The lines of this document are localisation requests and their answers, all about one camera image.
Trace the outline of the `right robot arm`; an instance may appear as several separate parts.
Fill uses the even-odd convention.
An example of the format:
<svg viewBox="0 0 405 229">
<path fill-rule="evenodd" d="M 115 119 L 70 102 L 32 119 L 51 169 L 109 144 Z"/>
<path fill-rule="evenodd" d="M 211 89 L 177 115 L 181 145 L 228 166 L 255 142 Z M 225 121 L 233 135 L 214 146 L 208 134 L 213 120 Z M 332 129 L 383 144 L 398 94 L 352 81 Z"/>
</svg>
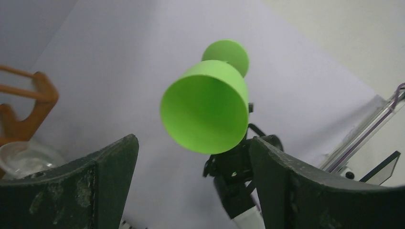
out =
<svg viewBox="0 0 405 229">
<path fill-rule="evenodd" d="M 244 138 L 234 148 L 211 155 L 205 162 L 203 177 L 213 184 L 228 217 L 239 229 L 264 229 L 262 211 L 252 193 L 256 189 L 249 154 L 251 139 Z"/>
</svg>

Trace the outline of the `clear wine glass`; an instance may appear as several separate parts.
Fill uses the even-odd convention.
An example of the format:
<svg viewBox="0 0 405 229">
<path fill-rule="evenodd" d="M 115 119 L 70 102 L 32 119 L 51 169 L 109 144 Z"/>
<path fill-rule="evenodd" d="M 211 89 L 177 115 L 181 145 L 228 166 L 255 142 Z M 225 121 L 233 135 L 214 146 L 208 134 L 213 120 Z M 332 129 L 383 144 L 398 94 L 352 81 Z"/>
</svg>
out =
<svg viewBox="0 0 405 229">
<path fill-rule="evenodd" d="M 4 179 L 20 179 L 66 163 L 53 148 L 35 141 L 10 142 L 0 147 L 0 168 Z"/>
</svg>

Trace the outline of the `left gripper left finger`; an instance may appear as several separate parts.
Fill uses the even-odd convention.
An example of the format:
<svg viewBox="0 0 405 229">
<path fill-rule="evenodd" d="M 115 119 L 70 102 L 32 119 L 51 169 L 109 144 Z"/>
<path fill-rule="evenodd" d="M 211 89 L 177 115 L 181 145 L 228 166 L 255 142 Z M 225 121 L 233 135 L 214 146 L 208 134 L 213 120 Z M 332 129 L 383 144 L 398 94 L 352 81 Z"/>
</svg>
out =
<svg viewBox="0 0 405 229">
<path fill-rule="evenodd" d="M 119 228 L 138 153 L 129 134 L 60 167 L 1 180 L 1 228 Z"/>
</svg>

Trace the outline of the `green plastic goblet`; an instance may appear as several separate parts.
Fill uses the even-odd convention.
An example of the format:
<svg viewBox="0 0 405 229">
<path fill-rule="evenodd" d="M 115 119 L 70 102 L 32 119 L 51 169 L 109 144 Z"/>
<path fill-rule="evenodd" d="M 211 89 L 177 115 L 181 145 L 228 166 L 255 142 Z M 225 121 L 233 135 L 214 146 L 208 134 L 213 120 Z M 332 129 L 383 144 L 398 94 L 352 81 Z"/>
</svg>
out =
<svg viewBox="0 0 405 229">
<path fill-rule="evenodd" d="M 249 121 L 245 76 L 249 56 L 230 39 L 211 43 L 200 62 L 164 92 L 160 118 L 168 135 L 193 152 L 216 155 L 235 147 Z"/>
</svg>

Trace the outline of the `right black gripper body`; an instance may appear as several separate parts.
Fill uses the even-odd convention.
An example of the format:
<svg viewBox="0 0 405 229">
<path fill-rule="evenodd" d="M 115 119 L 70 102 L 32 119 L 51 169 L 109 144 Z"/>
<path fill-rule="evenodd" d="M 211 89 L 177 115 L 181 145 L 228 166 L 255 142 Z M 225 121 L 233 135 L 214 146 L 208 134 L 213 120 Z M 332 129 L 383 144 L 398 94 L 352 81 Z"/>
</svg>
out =
<svg viewBox="0 0 405 229">
<path fill-rule="evenodd" d="M 249 123 L 244 137 L 235 147 L 226 152 L 209 156 L 204 164 L 202 176 L 221 177 L 227 185 L 245 185 L 246 182 L 249 182 L 246 188 L 254 190 L 256 185 L 253 182 L 254 175 L 249 154 L 252 139 L 247 137 L 249 130 L 279 150 L 283 150 L 282 142 L 277 135 L 266 135 L 257 125 Z"/>
</svg>

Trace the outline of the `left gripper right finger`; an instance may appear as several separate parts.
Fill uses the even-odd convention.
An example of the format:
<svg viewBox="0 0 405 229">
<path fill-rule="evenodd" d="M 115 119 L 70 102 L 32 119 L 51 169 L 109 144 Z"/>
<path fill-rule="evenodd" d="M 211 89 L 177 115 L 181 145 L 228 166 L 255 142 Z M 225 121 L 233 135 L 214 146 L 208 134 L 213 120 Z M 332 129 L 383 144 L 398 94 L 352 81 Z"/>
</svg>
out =
<svg viewBox="0 0 405 229">
<path fill-rule="evenodd" d="M 260 137 L 251 140 L 254 183 L 267 229 L 402 229 L 405 188 L 322 171 Z"/>
</svg>

